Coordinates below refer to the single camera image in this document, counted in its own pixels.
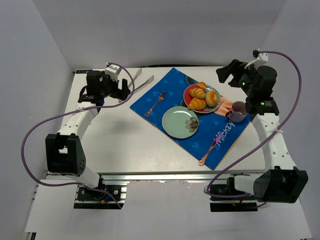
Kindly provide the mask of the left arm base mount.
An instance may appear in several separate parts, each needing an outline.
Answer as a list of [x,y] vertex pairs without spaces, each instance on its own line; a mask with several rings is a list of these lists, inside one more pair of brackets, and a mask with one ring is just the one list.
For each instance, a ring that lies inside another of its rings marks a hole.
[[[100,185],[110,193],[122,207],[126,199],[127,186],[123,184],[104,184]],[[76,192],[74,209],[85,210],[119,210],[119,206],[108,195],[103,192],[92,191],[85,187],[79,187]]]

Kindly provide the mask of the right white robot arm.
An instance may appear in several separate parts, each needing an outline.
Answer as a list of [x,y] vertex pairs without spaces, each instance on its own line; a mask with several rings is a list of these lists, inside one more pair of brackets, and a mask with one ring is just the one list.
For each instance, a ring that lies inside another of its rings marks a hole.
[[259,176],[236,174],[228,178],[227,193],[252,195],[261,203],[295,203],[308,182],[308,175],[297,168],[279,129],[279,109],[271,96],[276,70],[266,65],[248,66],[234,59],[216,73],[220,83],[232,76],[229,85],[241,88],[246,94],[245,109],[262,145],[265,164],[265,171]]

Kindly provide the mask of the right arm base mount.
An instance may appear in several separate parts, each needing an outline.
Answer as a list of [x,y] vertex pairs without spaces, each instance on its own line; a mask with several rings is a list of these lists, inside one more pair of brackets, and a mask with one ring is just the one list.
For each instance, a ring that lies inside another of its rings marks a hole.
[[228,177],[224,184],[212,184],[209,188],[209,206],[212,213],[257,212],[258,206],[253,196],[235,189],[234,178]]

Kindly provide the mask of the croissant bread front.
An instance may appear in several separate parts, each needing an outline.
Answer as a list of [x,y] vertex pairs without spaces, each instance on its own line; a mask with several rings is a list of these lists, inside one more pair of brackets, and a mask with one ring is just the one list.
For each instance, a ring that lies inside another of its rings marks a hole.
[[188,109],[191,110],[203,110],[206,107],[207,103],[204,98],[194,97],[188,104]]

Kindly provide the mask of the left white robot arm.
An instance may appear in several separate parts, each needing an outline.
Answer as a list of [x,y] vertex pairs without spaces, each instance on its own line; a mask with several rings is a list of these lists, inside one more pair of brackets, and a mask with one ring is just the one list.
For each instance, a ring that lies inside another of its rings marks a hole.
[[75,113],[57,133],[48,134],[45,139],[49,172],[67,176],[90,188],[99,186],[101,177],[87,166],[81,139],[99,114],[106,97],[124,101],[130,94],[126,79],[122,80],[121,88],[118,87],[120,72],[121,69],[114,64],[103,71],[87,72],[86,85],[79,93]]

